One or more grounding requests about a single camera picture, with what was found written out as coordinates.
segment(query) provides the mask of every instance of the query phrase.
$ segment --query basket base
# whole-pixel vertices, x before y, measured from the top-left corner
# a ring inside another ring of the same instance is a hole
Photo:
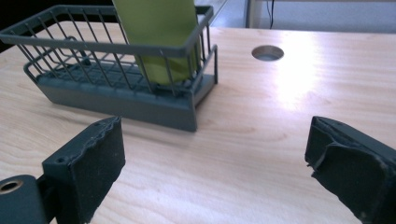
[[[203,80],[195,92],[174,96],[169,91],[152,94],[51,77],[41,77],[36,83],[37,87],[55,104],[122,116],[189,132],[197,130],[195,107],[215,84],[213,76],[203,75]]]

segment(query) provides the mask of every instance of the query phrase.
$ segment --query green board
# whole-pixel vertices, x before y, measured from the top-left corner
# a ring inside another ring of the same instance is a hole
[[[197,24],[193,0],[113,0],[113,4],[131,44],[180,47]],[[142,62],[150,82],[170,84],[162,57],[143,56]],[[187,58],[171,58],[169,65],[174,82],[190,77]],[[197,68],[195,52],[191,68]]]

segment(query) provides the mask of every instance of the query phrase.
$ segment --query gray wire basket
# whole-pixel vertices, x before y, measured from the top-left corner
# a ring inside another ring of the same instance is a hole
[[[198,24],[180,47],[129,44],[116,9],[101,6],[51,7],[1,31],[0,39],[18,46],[28,59],[24,72],[55,104],[194,132],[195,108],[218,83],[213,8],[196,12]],[[163,59],[169,85],[149,81],[146,56]],[[173,80],[173,59],[186,60],[188,79]]]

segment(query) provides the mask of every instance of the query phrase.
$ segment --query black cable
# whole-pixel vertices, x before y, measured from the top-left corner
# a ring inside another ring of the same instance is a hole
[[[271,4],[271,11],[270,11],[270,7],[268,5],[269,0],[267,0],[267,12],[268,12],[268,16],[270,17],[270,29],[272,29],[273,25],[274,25],[274,6],[275,6],[275,0],[272,0],[272,4]]]

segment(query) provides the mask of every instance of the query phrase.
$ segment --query wooden tabletop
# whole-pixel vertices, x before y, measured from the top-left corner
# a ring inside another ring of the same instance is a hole
[[[360,223],[311,177],[313,116],[396,147],[396,35],[212,28],[219,84],[198,131],[123,119],[126,165],[92,223]],[[261,45],[284,50],[263,62]],[[0,179],[42,175],[41,162],[109,115],[54,105],[0,54]]]

